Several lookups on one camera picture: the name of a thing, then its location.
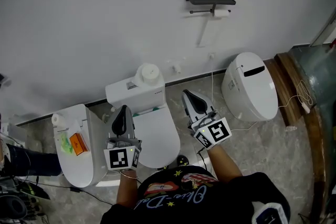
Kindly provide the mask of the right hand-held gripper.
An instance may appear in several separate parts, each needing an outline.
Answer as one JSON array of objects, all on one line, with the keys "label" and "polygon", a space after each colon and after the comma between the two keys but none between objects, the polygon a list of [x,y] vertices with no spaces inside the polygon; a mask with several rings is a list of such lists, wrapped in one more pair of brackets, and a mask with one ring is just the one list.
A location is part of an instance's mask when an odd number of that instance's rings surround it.
[{"label": "right hand-held gripper", "polygon": [[232,136],[227,120],[215,110],[210,98],[185,89],[182,92],[182,102],[189,117],[191,135],[204,148],[209,150]]}]

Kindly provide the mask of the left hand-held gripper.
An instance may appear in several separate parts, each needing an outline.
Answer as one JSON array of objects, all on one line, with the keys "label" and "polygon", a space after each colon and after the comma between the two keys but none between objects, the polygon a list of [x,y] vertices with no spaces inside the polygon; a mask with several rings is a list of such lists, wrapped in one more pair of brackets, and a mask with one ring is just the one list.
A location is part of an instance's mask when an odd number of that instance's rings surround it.
[{"label": "left hand-held gripper", "polygon": [[106,149],[103,150],[110,171],[135,170],[142,141],[135,136],[130,108],[118,108],[107,122]]}]

